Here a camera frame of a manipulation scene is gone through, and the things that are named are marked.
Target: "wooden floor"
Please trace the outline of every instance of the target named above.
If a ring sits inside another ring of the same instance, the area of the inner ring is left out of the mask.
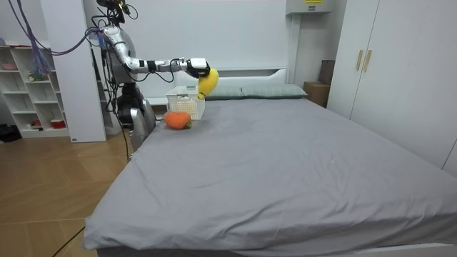
[[[0,145],[0,256],[51,257],[125,165],[121,133],[101,143],[28,138]],[[58,256],[96,256],[81,248],[82,236]]]

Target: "cardboard box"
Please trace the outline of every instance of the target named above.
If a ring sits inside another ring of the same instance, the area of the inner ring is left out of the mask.
[[[331,78],[333,77],[334,69],[335,69],[335,61],[323,60],[318,81],[320,81],[324,84],[327,84],[327,85],[331,85]]]
[[[306,98],[309,101],[312,101],[324,108],[327,107],[330,85],[321,82],[305,82],[303,84],[303,90],[308,94]]]

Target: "mattress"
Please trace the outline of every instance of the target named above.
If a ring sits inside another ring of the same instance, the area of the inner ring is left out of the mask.
[[[457,178],[305,99],[244,99],[206,102],[189,130],[159,124],[86,219],[83,247],[268,257],[418,243],[457,243]]]

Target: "red object on shelf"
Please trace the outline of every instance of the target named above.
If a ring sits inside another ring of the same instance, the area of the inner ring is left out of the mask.
[[[59,119],[54,119],[51,121],[51,127],[53,129],[64,129],[64,128],[66,128],[65,121],[59,120]]]

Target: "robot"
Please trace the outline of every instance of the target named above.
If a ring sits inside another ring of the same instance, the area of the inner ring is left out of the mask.
[[[107,15],[93,16],[92,21],[95,24],[94,18],[108,19],[109,23],[99,28],[99,34],[103,37],[99,40],[102,59],[104,65],[108,65],[107,61],[110,62],[113,76],[111,80],[116,84],[123,84],[122,96],[114,101],[117,104],[120,123],[123,127],[130,128],[129,137],[136,151],[156,126],[153,110],[136,85],[137,74],[185,71],[199,79],[207,77],[211,69],[203,58],[160,61],[137,58],[132,40],[119,26],[125,22],[124,14],[130,15],[125,0],[97,0],[97,4],[108,9]]]

